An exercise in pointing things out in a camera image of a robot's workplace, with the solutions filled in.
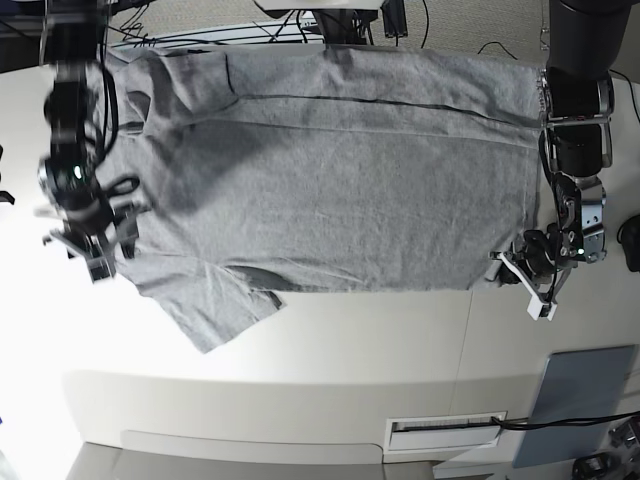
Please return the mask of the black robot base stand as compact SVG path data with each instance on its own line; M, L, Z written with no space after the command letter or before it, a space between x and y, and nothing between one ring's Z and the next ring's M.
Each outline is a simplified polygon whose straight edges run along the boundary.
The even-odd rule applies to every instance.
M383 36L396 47L409 36L405 1L254 1L269 18L295 22L304 43L316 34L325 44L374 46L371 25L382 21Z

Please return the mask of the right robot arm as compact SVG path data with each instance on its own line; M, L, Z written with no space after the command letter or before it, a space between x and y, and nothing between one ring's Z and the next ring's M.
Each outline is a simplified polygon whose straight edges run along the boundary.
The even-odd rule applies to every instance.
M115 81L105 64L110 17L108 1L47 1L40 40L40 61L54 67L55 77L44 104L51 137L38 181L63 223L43 241L61 243L98 279L114 275L117 249L127 259L134 256L137 218L148 209L111 203L132 194L138 176L107 185L97 178L119 133Z

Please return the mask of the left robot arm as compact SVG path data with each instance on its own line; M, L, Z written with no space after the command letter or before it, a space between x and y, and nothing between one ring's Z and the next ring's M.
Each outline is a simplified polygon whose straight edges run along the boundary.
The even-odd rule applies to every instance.
M606 256L606 192L599 174L613 163L610 117L615 109L610 68L633 7L631 1L551 1L541 42L547 62L539 158L556 219L527 230L519 244L495 252L500 277L530 294L529 315L552 319L556 295L579 263Z

